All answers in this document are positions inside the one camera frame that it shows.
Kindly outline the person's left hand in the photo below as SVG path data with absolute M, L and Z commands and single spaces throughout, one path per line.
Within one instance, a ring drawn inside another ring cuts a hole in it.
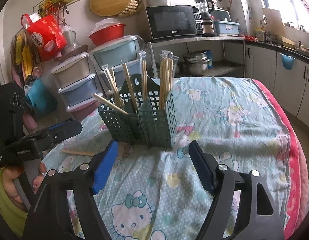
M 23 198 L 25 198 L 24 190 L 21 184 L 21 174 L 24 173 L 24 168 L 22 166 L 8 166 L 2 169 L 2 185 L 3 188 L 11 200 L 11 202 L 19 209 L 26 211 L 28 210 L 28 204 L 24 204 Z M 39 164 L 39 169 L 37 171 L 37 176 L 33 180 L 31 190 L 37 193 L 39 187 L 44 179 L 44 174 L 47 172 L 46 165 L 41 162 Z

